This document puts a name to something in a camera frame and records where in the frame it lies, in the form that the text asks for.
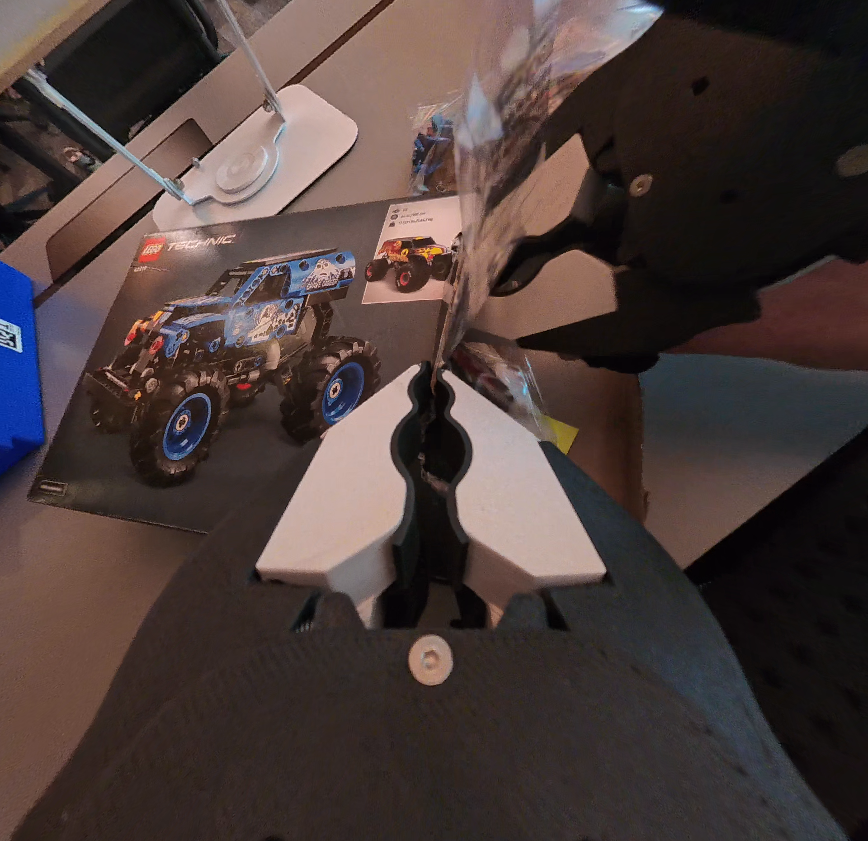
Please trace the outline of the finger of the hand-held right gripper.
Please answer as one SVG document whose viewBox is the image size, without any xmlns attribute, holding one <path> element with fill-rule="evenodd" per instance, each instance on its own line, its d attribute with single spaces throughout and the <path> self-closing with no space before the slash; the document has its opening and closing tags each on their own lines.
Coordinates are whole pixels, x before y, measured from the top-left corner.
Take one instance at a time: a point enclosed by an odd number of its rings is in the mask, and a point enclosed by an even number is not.
<svg viewBox="0 0 868 841">
<path fill-rule="evenodd" d="M 565 223 L 588 225 L 605 193 L 605 180 L 574 132 L 540 161 L 517 188 L 515 225 L 520 238 L 541 238 Z"/>
<path fill-rule="evenodd" d="M 516 293 L 489 297 L 478 314 L 478 331 L 518 341 L 616 310 L 613 267 L 574 249 L 544 263 Z"/>
</svg>

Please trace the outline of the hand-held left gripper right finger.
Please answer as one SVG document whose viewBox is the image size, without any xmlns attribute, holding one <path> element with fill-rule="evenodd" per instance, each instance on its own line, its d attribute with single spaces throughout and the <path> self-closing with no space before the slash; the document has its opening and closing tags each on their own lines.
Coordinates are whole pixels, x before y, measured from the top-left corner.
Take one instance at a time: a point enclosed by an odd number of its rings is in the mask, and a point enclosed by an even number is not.
<svg viewBox="0 0 868 841">
<path fill-rule="evenodd" d="M 537 437 L 453 372 L 438 381 L 466 458 L 450 501 L 466 537 L 462 586 L 495 628 L 516 595 L 601 583 L 607 569 Z"/>
</svg>

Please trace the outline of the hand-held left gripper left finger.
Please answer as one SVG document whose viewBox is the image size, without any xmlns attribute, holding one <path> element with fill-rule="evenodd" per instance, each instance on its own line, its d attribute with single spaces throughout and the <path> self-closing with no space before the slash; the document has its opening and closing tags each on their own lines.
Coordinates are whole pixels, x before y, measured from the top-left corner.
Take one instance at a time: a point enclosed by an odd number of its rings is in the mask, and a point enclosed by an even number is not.
<svg viewBox="0 0 868 841">
<path fill-rule="evenodd" d="M 392 441 L 412 415 L 411 386 L 430 380 L 411 365 L 326 432 L 256 563 L 264 581 L 347 595 L 367 628 L 380 628 L 395 583 L 393 539 L 404 520 L 408 480 Z"/>
</svg>

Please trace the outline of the clear bag of toy bricks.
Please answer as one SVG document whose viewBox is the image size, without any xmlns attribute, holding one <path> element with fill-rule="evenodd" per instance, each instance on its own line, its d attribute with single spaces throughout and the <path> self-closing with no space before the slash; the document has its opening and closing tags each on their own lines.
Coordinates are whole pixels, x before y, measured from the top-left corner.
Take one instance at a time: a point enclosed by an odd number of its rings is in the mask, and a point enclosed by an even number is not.
<svg viewBox="0 0 868 841">
<path fill-rule="evenodd" d="M 547 410 L 518 346 L 532 336 L 487 336 L 478 331 L 478 314 L 489 297 L 516 293 L 568 250 L 603 261 L 600 250 L 586 247 L 604 195 L 588 225 L 565 223 L 523 239 L 515 225 L 517 188 L 563 143 L 544 136 L 567 96 L 596 69 L 609 67 L 662 11 L 646 0 L 487 0 L 485 9 L 468 84 L 448 113 L 459 237 L 468 247 L 458 243 L 447 267 L 434 366 L 451 370 L 545 440 L 539 420 Z"/>
</svg>

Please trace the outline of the black toy set box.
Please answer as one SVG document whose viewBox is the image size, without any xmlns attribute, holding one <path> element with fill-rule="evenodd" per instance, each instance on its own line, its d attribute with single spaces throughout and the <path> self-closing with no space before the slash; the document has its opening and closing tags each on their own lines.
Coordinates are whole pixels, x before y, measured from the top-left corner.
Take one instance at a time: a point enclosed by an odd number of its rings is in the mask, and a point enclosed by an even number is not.
<svg viewBox="0 0 868 841">
<path fill-rule="evenodd" d="M 431 358 L 455 195 L 143 236 L 28 500 L 204 534 Z"/>
</svg>

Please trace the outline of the grey desk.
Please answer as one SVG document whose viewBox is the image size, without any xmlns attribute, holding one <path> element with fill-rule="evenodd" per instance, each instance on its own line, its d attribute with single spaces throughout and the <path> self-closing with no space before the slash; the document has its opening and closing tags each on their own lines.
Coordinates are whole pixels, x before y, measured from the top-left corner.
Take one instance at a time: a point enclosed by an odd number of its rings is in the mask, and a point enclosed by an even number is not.
<svg viewBox="0 0 868 841">
<path fill-rule="evenodd" d="M 295 210 L 397 196 L 417 102 L 456 88 L 478 0 L 396 0 L 301 81 L 359 141 Z M 642 380 L 647 526 L 682 567 L 866 427 L 866 374 L 675 355 Z M 146 613 L 202 539 L 27 500 L 2 479 L 2 839 L 71 756 Z"/>
<path fill-rule="evenodd" d="M 276 88 L 298 84 L 396 0 L 292 0 L 253 34 Z M 182 174 L 194 155 L 222 142 L 264 99 L 246 59 L 234 54 L 198 81 L 129 144 L 153 168 Z M 145 217 L 160 188 L 112 156 L 35 226 L 2 251 L 36 295 L 72 278 Z"/>
</svg>

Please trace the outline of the person's right hand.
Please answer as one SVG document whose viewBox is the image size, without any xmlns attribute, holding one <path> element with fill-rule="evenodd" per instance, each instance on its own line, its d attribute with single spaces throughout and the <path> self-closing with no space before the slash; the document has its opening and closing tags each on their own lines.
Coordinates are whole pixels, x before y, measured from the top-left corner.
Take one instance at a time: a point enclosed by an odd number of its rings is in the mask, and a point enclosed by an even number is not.
<svg viewBox="0 0 868 841">
<path fill-rule="evenodd" d="M 749 323 L 702 332 L 670 354 L 756 358 L 809 369 L 867 370 L 867 263 L 831 259 L 759 293 Z"/>
</svg>

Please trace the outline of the small yellow card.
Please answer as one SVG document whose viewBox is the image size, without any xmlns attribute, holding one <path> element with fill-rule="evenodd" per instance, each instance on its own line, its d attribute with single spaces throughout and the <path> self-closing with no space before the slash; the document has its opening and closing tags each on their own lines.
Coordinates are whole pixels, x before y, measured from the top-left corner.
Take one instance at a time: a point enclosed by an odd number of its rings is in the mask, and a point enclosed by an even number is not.
<svg viewBox="0 0 868 841">
<path fill-rule="evenodd" d="M 578 428 L 545 414 L 541 415 L 539 421 L 542 438 L 555 445 L 562 454 L 568 455 L 578 436 Z"/>
</svg>

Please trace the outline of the blue bin with white label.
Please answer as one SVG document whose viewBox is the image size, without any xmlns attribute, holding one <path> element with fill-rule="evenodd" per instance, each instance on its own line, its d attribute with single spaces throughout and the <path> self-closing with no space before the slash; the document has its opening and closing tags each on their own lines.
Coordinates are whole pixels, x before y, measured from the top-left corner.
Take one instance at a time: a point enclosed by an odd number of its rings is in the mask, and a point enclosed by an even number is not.
<svg viewBox="0 0 868 841">
<path fill-rule="evenodd" d="M 1 263 L 1 473 L 45 442 L 30 279 Z"/>
</svg>

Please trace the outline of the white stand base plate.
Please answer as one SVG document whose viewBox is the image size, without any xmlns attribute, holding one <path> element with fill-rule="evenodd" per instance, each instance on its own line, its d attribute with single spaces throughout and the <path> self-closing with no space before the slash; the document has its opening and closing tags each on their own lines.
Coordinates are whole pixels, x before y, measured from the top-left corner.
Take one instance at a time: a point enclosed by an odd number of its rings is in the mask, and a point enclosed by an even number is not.
<svg viewBox="0 0 868 841">
<path fill-rule="evenodd" d="M 271 217 L 336 165 L 358 137 L 356 123 L 307 87 L 277 91 L 278 112 L 260 107 L 181 177 L 189 202 L 164 194 L 158 230 Z"/>
</svg>

